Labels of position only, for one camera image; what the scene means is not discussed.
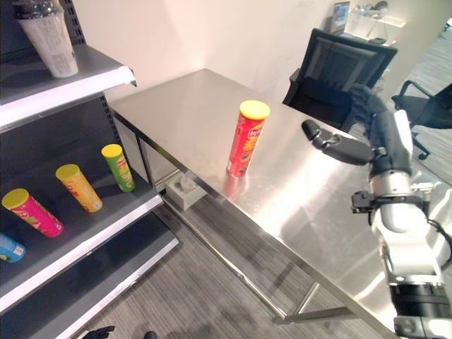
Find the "plastic cup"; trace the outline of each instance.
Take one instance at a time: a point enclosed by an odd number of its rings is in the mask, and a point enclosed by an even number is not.
[[[87,212],[94,213],[102,208],[102,201],[77,165],[63,165],[55,175]]]
[[[78,73],[76,55],[58,1],[13,2],[14,17],[55,78]]]
[[[102,155],[107,161],[108,167],[112,171],[119,189],[123,192],[133,191],[135,189],[135,182],[133,181],[129,165],[122,152],[122,147],[116,143],[111,143],[102,149]]]
[[[42,207],[26,189],[8,192],[1,204],[46,237],[56,237],[63,230],[61,221]]]
[[[227,163],[227,171],[234,177],[245,175],[270,107],[257,100],[247,100],[240,104],[239,113]]]

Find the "green pringles can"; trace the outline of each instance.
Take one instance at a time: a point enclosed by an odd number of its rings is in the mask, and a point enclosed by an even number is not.
[[[133,181],[129,165],[122,152],[122,147],[116,143],[111,143],[102,149],[102,155],[106,159],[108,167],[112,171],[121,191],[133,191],[135,189],[135,182]]]

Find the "tissue box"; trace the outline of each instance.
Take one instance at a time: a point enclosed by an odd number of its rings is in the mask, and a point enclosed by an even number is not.
[[[194,188],[190,192],[184,192],[180,181],[184,175],[176,175],[165,182],[165,189],[169,198],[174,201],[182,210],[186,210],[199,199],[201,199],[206,192],[197,184],[191,181]]]

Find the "metal table leg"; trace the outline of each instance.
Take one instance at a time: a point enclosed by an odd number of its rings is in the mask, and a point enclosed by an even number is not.
[[[135,134],[138,149],[140,150],[141,158],[146,171],[146,176],[150,184],[155,187],[155,182],[152,178],[148,157],[142,144],[141,138],[138,134]],[[307,304],[312,300],[316,291],[319,288],[319,284],[314,282],[309,288],[309,291],[300,302],[299,306],[295,309],[293,314],[287,315],[280,307],[274,305],[269,297],[265,295],[257,286],[238,268],[233,262],[227,259],[220,251],[218,251],[212,243],[194,226],[189,220],[187,220],[165,197],[162,197],[163,201],[189,226],[191,231],[213,252],[239,279],[242,281],[269,309],[271,309],[278,317],[273,319],[277,324],[289,324],[289,323],[305,323],[309,321],[331,321],[331,320],[343,320],[353,319],[356,316],[347,307],[337,307],[334,309],[324,309],[321,311],[313,311],[303,313]]]
[[[332,321],[357,318],[347,307],[336,307],[334,309],[322,309],[320,311],[294,314],[285,318],[274,318],[273,323],[288,325],[290,323],[307,323],[315,321]]]
[[[141,159],[143,161],[146,176],[148,178],[148,183],[151,184],[153,188],[155,188],[155,183],[153,180],[152,172],[150,171],[148,155],[146,154],[146,150],[144,149],[144,146],[141,143],[142,141],[141,141],[140,137],[136,133],[135,133],[135,138],[136,138],[136,143],[138,145],[138,149],[140,150],[140,155],[141,155]]]
[[[314,295],[316,291],[319,289],[320,285],[318,282],[314,282],[311,287],[309,288],[309,291],[304,296],[303,300],[299,303],[298,307],[295,309],[293,316],[296,314],[301,314],[308,306],[308,303],[314,298]]]

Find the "pink pringles can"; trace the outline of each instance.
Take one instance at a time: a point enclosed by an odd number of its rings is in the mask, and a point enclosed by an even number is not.
[[[56,237],[63,230],[61,221],[42,207],[26,189],[8,192],[1,204],[46,237]]]

